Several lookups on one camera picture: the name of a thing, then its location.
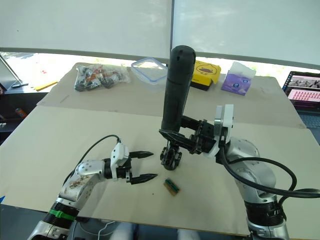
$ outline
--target clear plastic bag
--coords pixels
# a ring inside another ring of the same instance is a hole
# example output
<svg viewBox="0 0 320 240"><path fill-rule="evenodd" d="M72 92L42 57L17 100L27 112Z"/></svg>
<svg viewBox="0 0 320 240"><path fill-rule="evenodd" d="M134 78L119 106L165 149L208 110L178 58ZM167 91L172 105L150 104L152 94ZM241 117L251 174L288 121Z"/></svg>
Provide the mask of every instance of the clear plastic bag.
<svg viewBox="0 0 320 240"><path fill-rule="evenodd" d="M78 92L89 91L100 87L107 89L124 82L131 82L127 69L124 66L109 66L92 64L89 66L77 65L77 75L74 89Z"/></svg>

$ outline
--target small circuit board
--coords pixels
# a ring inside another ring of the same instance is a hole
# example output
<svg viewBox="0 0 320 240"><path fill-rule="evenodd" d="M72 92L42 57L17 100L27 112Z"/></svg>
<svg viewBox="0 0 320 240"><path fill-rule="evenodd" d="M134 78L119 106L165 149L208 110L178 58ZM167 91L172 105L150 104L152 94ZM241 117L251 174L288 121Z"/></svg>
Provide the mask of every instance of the small circuit board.
<svg viewBox="0 0 320 240"><path fill-rule="evenodd" d="M167 178L163 185L166 187L166 189L168 189L172 196L177 195L177 193L180 191L180 188L170 178Z"/></svg>

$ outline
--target yellow box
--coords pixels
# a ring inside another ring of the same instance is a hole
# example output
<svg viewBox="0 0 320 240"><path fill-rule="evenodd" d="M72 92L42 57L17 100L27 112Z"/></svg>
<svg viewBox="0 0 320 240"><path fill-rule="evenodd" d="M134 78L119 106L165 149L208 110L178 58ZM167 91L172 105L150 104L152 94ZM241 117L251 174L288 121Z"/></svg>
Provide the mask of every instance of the yellow box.
<svg viewBox="0 0 320 240"><path fill-rule="evenodd" d="M218 82L221 68L218 65L203 61L195 61L191 86L207 91L212 84Z"/></svg>

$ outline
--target plastic food container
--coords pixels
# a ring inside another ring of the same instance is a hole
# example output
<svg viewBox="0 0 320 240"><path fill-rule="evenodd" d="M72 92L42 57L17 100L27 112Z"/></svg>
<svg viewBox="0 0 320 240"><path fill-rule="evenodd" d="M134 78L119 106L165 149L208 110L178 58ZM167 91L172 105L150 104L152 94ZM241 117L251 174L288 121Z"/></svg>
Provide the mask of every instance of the plastic food container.
<svg viewBox="0 0 320 240"><path fill-rule="evenodd" d="M147 57L131 64L133 73L153 91L166 88L168 68L152 57Z"/></svg>

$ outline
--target laptop screen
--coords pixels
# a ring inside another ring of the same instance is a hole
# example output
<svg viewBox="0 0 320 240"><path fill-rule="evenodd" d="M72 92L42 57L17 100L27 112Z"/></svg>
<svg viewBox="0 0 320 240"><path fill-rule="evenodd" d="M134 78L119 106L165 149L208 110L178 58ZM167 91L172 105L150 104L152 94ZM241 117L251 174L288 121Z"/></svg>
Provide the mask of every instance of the laptop screen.
<svg viewBox="0 0 320 240"><path fill-rule="evenodd" d="M297 110L320 112L320 74L291 71L282 89Z"/></svg>

